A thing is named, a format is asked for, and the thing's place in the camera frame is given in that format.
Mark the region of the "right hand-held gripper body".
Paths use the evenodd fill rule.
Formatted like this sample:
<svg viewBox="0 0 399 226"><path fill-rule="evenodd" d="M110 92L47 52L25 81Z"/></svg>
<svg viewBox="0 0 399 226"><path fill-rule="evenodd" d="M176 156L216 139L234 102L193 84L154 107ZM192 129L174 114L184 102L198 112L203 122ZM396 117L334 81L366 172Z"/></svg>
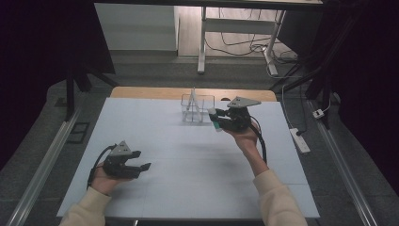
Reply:
<svg viewBox="0 0 399 226"><path fill-rule="evenodd" d="M248 112L249 106L260 105L261 102L244 97L235 97L227 104L227 109L230 110L230 117L223 117L229 121L227 130L233 132L241 132L249 128L252 124L251 116Z"/></svg>

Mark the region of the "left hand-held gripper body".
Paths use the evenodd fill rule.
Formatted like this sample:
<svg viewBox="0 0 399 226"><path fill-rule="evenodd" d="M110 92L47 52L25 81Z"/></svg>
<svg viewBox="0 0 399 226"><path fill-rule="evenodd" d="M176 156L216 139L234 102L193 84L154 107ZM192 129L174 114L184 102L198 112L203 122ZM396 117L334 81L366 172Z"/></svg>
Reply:
<svg viewBox="0 0 399 226"><path fill-rule="evenodd" d="M139 167L127 166L126 162L133 152L125 141L117 144L106 157L103 169L111 177L118 179L135 179L139 176Z"/></svg>

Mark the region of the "clear acrylic pen holder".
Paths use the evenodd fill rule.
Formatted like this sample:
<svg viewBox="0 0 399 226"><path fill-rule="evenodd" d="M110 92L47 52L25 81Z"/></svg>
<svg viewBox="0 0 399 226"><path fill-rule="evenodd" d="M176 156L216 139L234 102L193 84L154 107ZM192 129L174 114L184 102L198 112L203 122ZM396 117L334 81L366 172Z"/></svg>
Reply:
<svg viewBox="0 0 399 226"><path fill-rule="evenodd" d="M185 122L199 122L196 109L191 106L189 111L186 111L186 105L190 94L183 94L181 98L181 110L183 114L183 121ZM209 122L208 109L215 106L215 97L212 95L200 95L197 94L198 105L203 118L202 122Z"/></svg>

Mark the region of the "white pen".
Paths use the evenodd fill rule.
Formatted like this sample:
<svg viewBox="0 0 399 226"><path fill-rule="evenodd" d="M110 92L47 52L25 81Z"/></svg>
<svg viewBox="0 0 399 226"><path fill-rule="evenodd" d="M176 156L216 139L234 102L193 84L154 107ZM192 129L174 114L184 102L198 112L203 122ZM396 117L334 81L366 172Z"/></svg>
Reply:
<svg viewBox="0 0 399 226"><path fill-rule="evenodd" d="M200 107L198 105L197 94L196 94L195 88L192 88L192 90L191 90L191 97L192 97L192 106L196 109L196 113L198 115L199 122L202 122L203 118L202 118L202 115L200 112Z"/></svg>

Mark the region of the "clear grey pen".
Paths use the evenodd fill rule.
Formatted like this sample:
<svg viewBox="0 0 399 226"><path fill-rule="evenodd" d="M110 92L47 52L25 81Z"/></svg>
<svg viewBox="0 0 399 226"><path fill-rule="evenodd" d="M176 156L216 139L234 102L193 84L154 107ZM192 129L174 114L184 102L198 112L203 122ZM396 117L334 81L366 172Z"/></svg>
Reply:
<svg viewBox="0 0 399 226"><path fill-rule="evenodd" d="M186 111L189 111L190 107L192 106L192 104L195 102L196 99L196 94L195 94L195 88L192 88L190 91L190 96L188 98L188 103L186 105Z"/></svg>

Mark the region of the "person's right hand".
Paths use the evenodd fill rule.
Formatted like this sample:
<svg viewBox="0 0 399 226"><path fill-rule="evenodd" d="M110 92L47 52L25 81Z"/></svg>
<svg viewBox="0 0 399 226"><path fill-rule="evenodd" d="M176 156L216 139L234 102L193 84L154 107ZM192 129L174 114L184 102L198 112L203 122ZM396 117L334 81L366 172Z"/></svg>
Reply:
<svg viewBox="0 0 399 226"><path fill-rule="evenodd" d="M224 129L224 132L228 133L234 138L236 145L243 152L244 155L259 154L259 151L257 149L258 131L259 127L255 122L253 122L247 130L242 132L233 132Z"/></svg>

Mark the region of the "person's left hand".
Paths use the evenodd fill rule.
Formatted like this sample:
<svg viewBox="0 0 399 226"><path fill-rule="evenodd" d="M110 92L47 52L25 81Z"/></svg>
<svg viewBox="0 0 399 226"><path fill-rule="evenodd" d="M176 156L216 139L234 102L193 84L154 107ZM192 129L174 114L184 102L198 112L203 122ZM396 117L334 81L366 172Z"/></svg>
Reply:
<svg viewBox="0 0 399 226"><path fill-rule="evenodd" d="M94 171L94 176L90 187L104 195L110 195L115 187L124 182L129 182L129 179L118 179L108 176L104 172L103 167L99 166Z"/></svg>

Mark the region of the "white table mat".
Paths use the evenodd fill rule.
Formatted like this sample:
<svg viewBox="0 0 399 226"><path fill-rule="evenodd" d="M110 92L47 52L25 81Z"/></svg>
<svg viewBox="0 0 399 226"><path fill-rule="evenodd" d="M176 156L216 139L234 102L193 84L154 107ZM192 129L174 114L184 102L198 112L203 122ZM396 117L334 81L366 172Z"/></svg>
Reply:
<svg viewBox="0 0 399 226"><path fill-rule="evenodd" d="M232 137L209 121L186 122L178 100L109 98L58 212L85 194L88 174L106 147L125 141L149 164L132 182L117 187L105 214L133 219L260 218L249 163Z"/></svg>

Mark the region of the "white power strip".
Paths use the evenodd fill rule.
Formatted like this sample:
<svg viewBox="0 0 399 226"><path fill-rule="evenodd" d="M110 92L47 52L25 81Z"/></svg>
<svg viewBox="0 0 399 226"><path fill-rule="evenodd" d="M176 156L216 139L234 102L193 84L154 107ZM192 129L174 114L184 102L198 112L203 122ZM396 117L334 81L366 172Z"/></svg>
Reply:
<svg viewBox="0 0 399 226"><path fill-rule="evenodd" d="M302 137L302 133L297 128L291 128L290 133L292 135L296 147L301 153L309 153L311 151L307 142Z"/></svg>

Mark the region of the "black stand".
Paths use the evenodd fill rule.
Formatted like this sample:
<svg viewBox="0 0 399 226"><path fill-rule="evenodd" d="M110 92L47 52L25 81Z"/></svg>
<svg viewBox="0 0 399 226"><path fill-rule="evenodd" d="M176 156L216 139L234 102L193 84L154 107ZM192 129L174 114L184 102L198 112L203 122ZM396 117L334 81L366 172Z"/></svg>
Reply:
<svg viewBox="0 0 399 226"><path fill-rule="evenodd" d="M283 93L311 81L305 96L308 100L315 100L319 93L323 92L322 108L325 114L320 121L326 128L329 128L328 109L333 61L338 58L338 53L357 19L358 15L348 10L287 11L284 14L284 37L292 39L292 42L296 41L295 50L300 46L301 51L294 69L270 88Z"/></svg>
<svg viewBox="0 0 399 226"><path fill-rule="evenodd" d="M75 112L74 85L77 85L83 92L89 92L92 88L91 82L88 79L90 74L99 78L112 88L120 85L118 82L88 64L81 63L71 66L66 71L67 112L65 121L70 121L72 119L72 114Z"/></svg>

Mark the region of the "white cabinet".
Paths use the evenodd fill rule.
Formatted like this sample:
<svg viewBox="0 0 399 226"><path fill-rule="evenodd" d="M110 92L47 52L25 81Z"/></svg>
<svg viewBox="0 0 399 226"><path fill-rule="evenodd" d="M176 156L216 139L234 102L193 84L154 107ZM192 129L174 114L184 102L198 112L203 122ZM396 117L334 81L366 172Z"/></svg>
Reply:
<svg viewBox="0 0 399 226"><path fill-rule="evenodd" d="M178 8L94 4L107 46L118 51L176 51Z"/></svg>

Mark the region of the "dark curtain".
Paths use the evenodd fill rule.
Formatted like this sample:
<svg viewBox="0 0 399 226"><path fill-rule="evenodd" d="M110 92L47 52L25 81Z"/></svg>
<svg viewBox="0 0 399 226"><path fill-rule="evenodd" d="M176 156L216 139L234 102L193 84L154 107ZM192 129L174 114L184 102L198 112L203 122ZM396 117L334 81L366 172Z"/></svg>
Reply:
<svg viewBox="0 0 399 226"><path fill-rule="evenodd" d="M68 76L113 73L96 0L0 0L0 170Z"/></svg>
<svg viewBox="0 0 399 226"><path fill-rule="evenodd" d="M332 90L343 124L399 196L399 0L322 0L323 30L358 14L332 61Z"/></svg>

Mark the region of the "white desk frame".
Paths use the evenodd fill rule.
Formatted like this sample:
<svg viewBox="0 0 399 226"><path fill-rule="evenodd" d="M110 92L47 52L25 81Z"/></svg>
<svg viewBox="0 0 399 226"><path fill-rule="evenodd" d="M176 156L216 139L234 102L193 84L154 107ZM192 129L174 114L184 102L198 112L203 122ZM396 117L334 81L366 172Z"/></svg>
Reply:
<svg viewBox="0 0 399 226"><path fill-rule="evenodd" d="M270 75L277 76L278 71L275 60L272 57L273 47L279 33L280 26L284 18L285 11L277 10L275 19L272 21L263 21L261 19L230 19L213 18L207 16L207 7L201 8L200 20L200 41L199 41L199 61L198 73L205 72L205 51L207 33L228 33L228 34L252 34L266 35L269 42L260 47L260 51L266 61L267 70Z"/></svg>

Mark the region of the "aluminium floor rail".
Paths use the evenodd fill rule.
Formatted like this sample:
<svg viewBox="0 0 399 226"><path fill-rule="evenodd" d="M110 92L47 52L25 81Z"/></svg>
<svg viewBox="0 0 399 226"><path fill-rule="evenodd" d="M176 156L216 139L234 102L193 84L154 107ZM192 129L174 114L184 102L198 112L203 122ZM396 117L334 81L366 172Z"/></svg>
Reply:
<svg viewBox="0 0 399 226"><path fill-rule="evenodd" d="M345 194L347 196L347 205L345 209L353 215L352 219L360 222L361 226L379 226L378 220L370 204L366 200L354 173L349 168L342 149L339 147L339 142L333 136L331 130L327 129L320 120L316 120L315 123L323 141L327 145L334 166L343 181Z"/></svg>
<svg viewBox="0 0 399 226"><path fill-rule="evenodd" d="M29 182L6 226L24 226L81 111L82 107L78 106L71 117L67 121L62 122L55 138L40 162L38 169L35 171L32 180Z"/></svg>

